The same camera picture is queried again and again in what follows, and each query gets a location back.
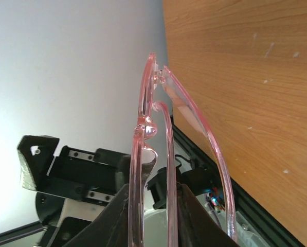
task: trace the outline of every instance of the eyeglasses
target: eyeglasses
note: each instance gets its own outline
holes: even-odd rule
[[[163,70],[159,70],[155,54],[150,54],[143,72],[138,103],[137,126],[133,138],[129,183],[128,246],[143,246],[144,242],[144,189],[146,180],[157,161],[157,153],[146,143],[147,139],[152,138],[157,133],[157,126],[151,119],[152,110],[162,112],[165,117],[167,142],[168,247],[178,246],[174,139],[171,119],[166,104],[162,101],[153,101],[153,91],[159,84],[163,86],[168,96],[172,99],[174,107],[178,108],[189,124],[201,133],[212,146],[222,180],[226,208],[227,234],[234,241],[237,241],[235,228],[236,210],[234,207],[231,179],[220,147],[201,111],[181,83],[166,66],[164,66]],[[142,162],[142,157],[146,152],[151,154],[152,160],[144,163]]]

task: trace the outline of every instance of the wooden surface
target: wooden surface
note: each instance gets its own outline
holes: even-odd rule
[[[165,0],[164,13],[170,68],[231,176],[307,246],[307,1]]]

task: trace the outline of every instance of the white wall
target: white wall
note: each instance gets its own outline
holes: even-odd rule
[[[151,51],[167,63],[161,0],[0,0],[0,233],[37,220],[19,186],[23,135],[130,153]],[[164,165],[163,131],[153,143]]]

